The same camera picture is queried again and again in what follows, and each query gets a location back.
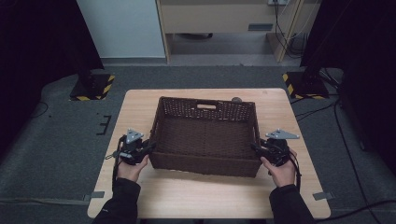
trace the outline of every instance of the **white wall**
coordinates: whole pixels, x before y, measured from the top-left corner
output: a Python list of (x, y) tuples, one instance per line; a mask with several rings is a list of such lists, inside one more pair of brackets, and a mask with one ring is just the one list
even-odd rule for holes
[(155, 0), (78, 0), (101, 58), (165, 58)]

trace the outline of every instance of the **black and yellow striped base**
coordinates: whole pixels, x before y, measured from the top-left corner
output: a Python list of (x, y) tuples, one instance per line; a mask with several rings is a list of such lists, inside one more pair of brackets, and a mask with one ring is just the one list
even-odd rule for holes
[(288, 72), (282, 75), (291, 98), (329, 98), (329, 92), (323, 82), (317, 80), (306, 84), (303, 82), (303, 74), (303, 72)]
[(98, 89), (99, 93), (89, 94), (83, 88), (81, 88), (81, 84), (77, 84), (70, 94), (71, 101), (89, 101), (89, 100), (103, 100), (106, 98), (108, 91), (110, 91), (111, 85), (114, 80), (113, 75), (95, 75), (95, 80), (101, 82), (100, 89)]

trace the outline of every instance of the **black curtain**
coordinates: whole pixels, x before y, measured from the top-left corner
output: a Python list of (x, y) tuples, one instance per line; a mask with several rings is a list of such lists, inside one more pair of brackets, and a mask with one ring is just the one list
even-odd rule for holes
[(48, 83), (103, 69), (76, 0), (0, 0), (3, 156)]
[(344, 71), (339, 93), (361, 146), (377, 151), (394, 174), (395, 5), (384, 0), (323, 0), (301, 62)]

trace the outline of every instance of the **power strip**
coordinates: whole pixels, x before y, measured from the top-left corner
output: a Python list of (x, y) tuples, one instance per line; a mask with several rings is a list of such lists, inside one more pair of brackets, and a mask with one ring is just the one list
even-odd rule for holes
[(289, 1), (290, 0), (268, 0), (268, 5), (273, 6), (275, 2), (277, 2), (279, 6), (285, 6), (289, 3)]

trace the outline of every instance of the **wooden table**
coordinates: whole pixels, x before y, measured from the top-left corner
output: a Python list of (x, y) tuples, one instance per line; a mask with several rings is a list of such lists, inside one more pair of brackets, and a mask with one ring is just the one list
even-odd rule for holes
[[(282, 89), (189, 89), (127, 91), (106, 155), (117, 149), (117, 143), (128, 128), (149, 138), (158, 101), (161, 96), (195, 99), (231, 100), (239, 97), (255, 102), (261, 138), (282, 129), (299, 134), (288, 143), (298, 153), (302, 173), (301, 194), (312, 215), (330, 216), (326, 200), (316, 201), (314, 193), (322, 192), (318, 176), (292, 112), (287, 94)], [(94, 191), (104, 191), (103, 198), (92, 198), (89, 217), (95, 217), (111, 198), (111, 176), (114, 160), (104, 160)], [(140, 218), (268, 218), (272, 217), (269, 194), (276, 187), (262, 166), (256, 178), (155, 170), (145, 167), (137, 181), (142, 187), (138, 209)]]

